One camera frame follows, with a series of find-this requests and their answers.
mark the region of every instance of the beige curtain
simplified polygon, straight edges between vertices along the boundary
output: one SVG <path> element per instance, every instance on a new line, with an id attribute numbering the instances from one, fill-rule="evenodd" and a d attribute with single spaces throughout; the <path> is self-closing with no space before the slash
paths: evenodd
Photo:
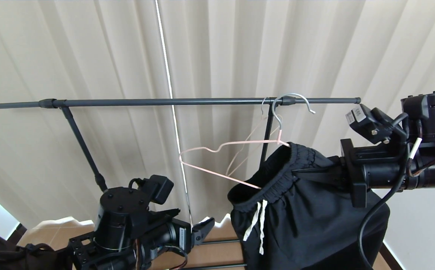
<path id="1" fill-rule="evenodd" d="M 170 98 L 170 90 L 174 98 L 361 97 L 396 116 L 401 98 L 435 90 L 435 0 L 0 1 L 0 102 Z M 341 138 L 364 145 L 344 117 L 353 107 L 313 105 L 315 115 L 279 107 L 283 139 L 325 155 L 339 154 Z M 176 106 L 176 127 L 169 106 L 72 111 L 108 186 L 168 176 L 175 188 L 155 208 L 179 207 L 194 222 L 229 212 L 234 183 L 182 171 L 175 128 L 181 150 L 215 149 L 245 139 L 261 118 L 250 105 Z M 240 153 L 235 164 L 249 159 L 234 177 L 257 170 L 255 147 Z M 183 159 L 223 173 L 238 150 Z M 0 111 L 0 203 L 19 221 L 94 219 L 99 195 L 59 110 Z"/>

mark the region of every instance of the wooden floor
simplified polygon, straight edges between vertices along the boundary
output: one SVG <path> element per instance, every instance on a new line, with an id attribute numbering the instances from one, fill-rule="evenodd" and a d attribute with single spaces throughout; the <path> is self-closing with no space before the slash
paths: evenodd
<path id="1" fill-rule="evenodd" d="M 69 238 L 79 236 L 93 231 L 94 225 L 82 225 L 75 219 L 68 219 L 66 222 L 54 222 L 48 220 L 41 222 L 33 229 L 28 229 L 20 239 L 18 245 L 25 246 L 27 243 L 39 244 L 46 243 L 55 250 L 67 246 Z M 223 222 L 223 225 L 214 227 L 206 241 L 217 241 L 225 239 L 236 239 L 237 236 L 234 232 L 231 222 L 229 220 Z M 183 261 L 183 257 L 174 253 L 168 252 L 159 256 L 153 261 L 150 270 L 164 270 L 179 265 Z M 206 244 L 202 246 L 195 246 L 189 254 L 189 260 L 186 267 L 200 267 L 222 264 L 236 264 L 243 262 L 243 255 L 240 244 L 224 243 L 224 244 Z M 221 270 L 244 270 L 240 268 L 222 268 Z M 384 258 L 379 254 L 375 264 L 374 270 L 391 270 L 387 265 Z"/>

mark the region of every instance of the barcode label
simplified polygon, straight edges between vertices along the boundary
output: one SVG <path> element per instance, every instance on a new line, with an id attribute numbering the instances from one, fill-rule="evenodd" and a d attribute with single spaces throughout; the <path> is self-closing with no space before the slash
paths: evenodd
<path id="1" fill-rule="evenodd" d="M 179 228 L 179 247 L 186 250 L 186 229 Z"/>
<path id="2" fill-rule="evenodd" d="M 363 112 L 363 109 L 361 109 L 361 106 L 358 105 L 352 110 L 352 112 L 354 113 L 354 117 L 356 118 L 357 122 L 361 122 L 362 120 L 366 119 L 366 115 Z"/>
<path id="3" fill-rule="evenodd" d="M 348 125 L 351 125 L 352 123 L 354 123 L 356 120 L 354 119 L 353 116 L 353 112 L 350 111 L 348 113 L 346 113 L 346 120 L 348 120 Z"/>

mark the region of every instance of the black metal rod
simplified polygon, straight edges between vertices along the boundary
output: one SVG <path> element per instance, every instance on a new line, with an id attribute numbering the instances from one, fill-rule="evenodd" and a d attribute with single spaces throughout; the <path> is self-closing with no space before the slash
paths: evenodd
<path id="1" fill-rule="evenodd" d="M 273 126 L 273 119 L 274 119 L 272 109 L 273 109 L 272 104 L 269 104 L 269 111 L 267 112 L 266 132 L 264 132 L 264 140 L 269 140 L 269 137 L 271 136 L 271 128 Z M 261 162 L 259 163 L 259 166 L 261 166 L 266 160 L 267 145 L 268 143 L 262 144 Z"/>
<path id="2" fill-rule="evenodd" d="M 230 98 L 230 99 L 77 99 L 77 100 L 54 100 L 48 99 L 48 102 L 14 102 L 14 103 L 0 103 L 0 109 L 16 109 L 16 108 L 32 108 L 43 107 L 50 108 L 49 102 L 52 103 L 51 108 L 60 107 L 102 107 L 102 106 L 164 106 L 164 105 L 257 105 L 262 104 L 263 99 L 261 97 L 249 97 L 249 98 Z M 275 97 L 267 98 L 264 104 L 272 104 Z M 277 104 L 279 105 L 291 105 L 291 104 L 303 104 L 304 99 L 296 97 L 285 97 L 280 99 Z M 309 103 L 340 103 L 340 104 L 359 104 L 360 97 L 352 98 L 310 98 Z"/>
<path id="3" fill-rule="evenodd" d="M 184 269 L 185 270 L 208 270 L 208 269 L 222 269 L 222 268 L 234 268 L 234 267 L 245 267 L 245 266 L 247 266 L 247 264 L 245 263 L 235 263 L 235 264 L 191 267 L 191 268 L 184 268 Z"/>
<path id="4" fill-rule="evenodd" d="M 74 120 L 74 117 L 72 116 L 71 110 L 68 107 L 62 107 L 61 110 L 64 113 L 64 116 L 66 117 L 67 121 L 69 122 L 70 128 L 72 129 L 72 132 L 76 136 L 77 142 L 79 143 L 79 146 L 82 149 L 82 152 L 86 156 L 87 162 L 89 163 L 89 166 L 91 166 L 91 169 L 94 173 L 94 179 L 96 180 L 97 185 L 99 188 L 101 188 L 101 191 L 105 191 L 108 189 L 106 186 L 106 182 L 104 180 L 104 177 L 99 173 L 98 167 L 94 163 L 93 157 L 91 156 L 91 153 L 89 152 L 89 149 L 87 148 L 86 142 L 84 142 L 84 138 L 81 135 L 81 132 L 79 131 L 79 128 L 77 127 L 76 121 Z"/>
<path id="5" fill-rule="evenodd" d="M 239 242 L 239 239 L 230 239 L 230 240 L 217 240 L 217 241 L 204 241 L 201 245 L 211 245 L 211 244 L 223 244 L 223 243 L 236 243 Z"/>

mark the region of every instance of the white drawstring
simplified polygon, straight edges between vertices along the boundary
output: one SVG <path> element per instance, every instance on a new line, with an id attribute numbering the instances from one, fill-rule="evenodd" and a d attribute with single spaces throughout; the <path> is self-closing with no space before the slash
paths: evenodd
<path id="1" fill-rule="evenodd" d="M 252 221 L 250 223 L 250 226 L 247 228 L 246 232 L 244 233 L 244 237 L 243 237 L 243 241 L 247 241 L 247 239 L 249 238 L 249 235 L 252 232 L 252 229 L 254 228 L 254 226 L 257 223 L 257 220 L 259 219 L 259 226 L 260 226 L 260 235 L 259 238 L 261 240 L 261 244 L 259 245 L 259 254 L 263 255 L 264 254 L 264 248 L 263 248 L 263 239 L 264 239 L 264 219 L 266 218 L 266 206 L 267 206 L 267 201 L 266 200 L 262 200 L 262 211 L 261 211 L 261 215 L 259 215 L 259 211 L 261 210 L 261 203 L 257 202 L 257 209 L 256 212 L 254 213 L 254 216 L 252 217 Z"/>

